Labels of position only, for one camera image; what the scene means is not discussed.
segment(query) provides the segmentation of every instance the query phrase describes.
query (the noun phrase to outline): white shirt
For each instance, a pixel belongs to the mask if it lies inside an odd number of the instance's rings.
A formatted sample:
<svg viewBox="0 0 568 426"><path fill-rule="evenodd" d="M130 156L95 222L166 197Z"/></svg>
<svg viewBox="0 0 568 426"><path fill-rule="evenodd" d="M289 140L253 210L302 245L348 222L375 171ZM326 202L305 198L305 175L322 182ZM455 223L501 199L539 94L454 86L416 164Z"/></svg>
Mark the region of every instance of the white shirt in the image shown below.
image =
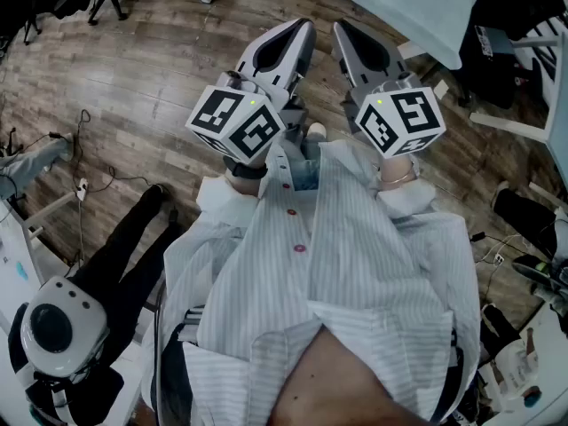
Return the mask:
<svg viewBox="0 0 568 426"><path fill-rule="evenodd" d="M503 376L499 384L501 395L506 399L515 399L531 388L536 382L539 371L539 359L536 351L526 354L522 339L505 346L495 357L495 365Z"/></svg>
<svg viewBox="0 0 568 426"><path fill-rule="evenodd" d="M464 352L454 407L475 374L479 301L463 218L434 212L435 190L422 180L378 193L363 153L345 141L320 146L312 235L273 144L260 199L204 179L199 219L165 254L164 342L190 307L206 304L199 347L183 344L205 424L264 426L322 325L427 420L453 327ZM151 355L151 334L145 342Z"/></svg>

